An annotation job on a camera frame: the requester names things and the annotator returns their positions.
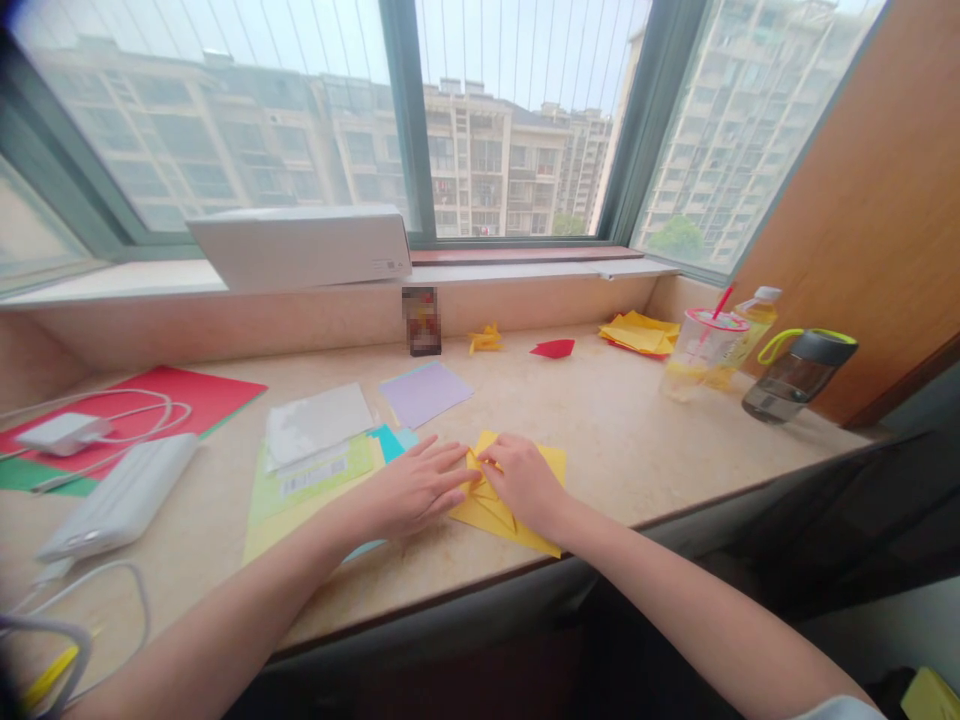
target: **tree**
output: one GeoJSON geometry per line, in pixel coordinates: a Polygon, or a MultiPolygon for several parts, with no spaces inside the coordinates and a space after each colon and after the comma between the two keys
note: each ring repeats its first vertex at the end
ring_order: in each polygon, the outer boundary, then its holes
{"type": "Polygon", "coordinates": [[[553,216],[554,235],[586,235],[587,224],[583,218],[557,213],[553,216]]]}
{"type": "Polygon", "coordinates": [[[703,255],[703,233],[686,215],[674,215],[650,238],[647,250],[674,260],[696,262],[703,255]]]}

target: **white charger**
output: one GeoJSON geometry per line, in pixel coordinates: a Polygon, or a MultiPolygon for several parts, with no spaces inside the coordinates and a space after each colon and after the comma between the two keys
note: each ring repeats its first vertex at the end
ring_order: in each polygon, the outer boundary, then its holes
{"type": "Polygon", "coordinates": [[[107,435],[110,421],[96,415],[63,413],[17,435],[17,443],[30,450],[69,457],[107,435]]]}

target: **white box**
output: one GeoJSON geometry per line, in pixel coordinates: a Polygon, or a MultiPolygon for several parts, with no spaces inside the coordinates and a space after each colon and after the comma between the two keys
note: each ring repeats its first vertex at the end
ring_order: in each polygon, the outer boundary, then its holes
{"type": "Polygon", "coordinates": [[[251,208],[187,221],[227,287],[239,292],[405,277],[403,216],[393,205],[251,208]]]}

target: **sky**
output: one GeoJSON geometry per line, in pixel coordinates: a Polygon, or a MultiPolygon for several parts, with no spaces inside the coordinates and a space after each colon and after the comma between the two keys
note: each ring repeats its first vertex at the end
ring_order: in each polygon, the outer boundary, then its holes
{"type": "MultiPolygon", "coordinates": [[[[416,0],[424,82],[466,78],[531,110],[546,101],[612,115],[650,1],[416,0]]],[[[83,34],[134,53],[200,62],[209,49],[239,64],[390,82],[377,0],[28,0],[13,29],[28,53],[83,34]]]]}

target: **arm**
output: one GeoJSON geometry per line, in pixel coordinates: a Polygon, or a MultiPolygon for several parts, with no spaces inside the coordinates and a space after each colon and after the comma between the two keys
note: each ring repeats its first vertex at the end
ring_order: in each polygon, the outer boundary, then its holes
{"type": "Polygon", "coordinates": [[[356,547],[417,532],[479,478],[450,469],[467,447],[436,436],[320,510],[220,585],[68,711],[85,718],[219,718],[317,588],[356,547]]]}
{"type": "Polygon", "coordinates": [[[564,492],[528,440],[501,435],[480,454],[528,527],[590,563],[747,720],[782,720],[839,695],[873,705],[799,633],[722,580],[564,492]]]}

